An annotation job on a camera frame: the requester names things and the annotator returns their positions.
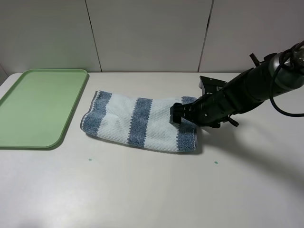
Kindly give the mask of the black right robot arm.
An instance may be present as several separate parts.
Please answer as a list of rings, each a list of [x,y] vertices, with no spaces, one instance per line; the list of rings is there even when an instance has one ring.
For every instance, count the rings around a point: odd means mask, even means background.
[[[202,96],[194,102],[175,103],[170,108],[170,123],[183,119],[204,127],[219,128],[221,122],[238,126],[232,115],[249,112],[264,101],[293,91],[304,84],[304,51],[273,53],[229,82],[200,77]]]

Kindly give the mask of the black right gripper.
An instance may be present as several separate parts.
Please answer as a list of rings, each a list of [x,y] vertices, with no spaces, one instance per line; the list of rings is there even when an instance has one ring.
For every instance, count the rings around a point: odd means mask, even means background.
[[[231,118],[234,112],[234,106],[224,93],[216,92],[190,104],[174,103],[170,108],[170,124],[181,124],[186,119],[199,127],[219,128],[225,122],[237,127],[239,123]]]

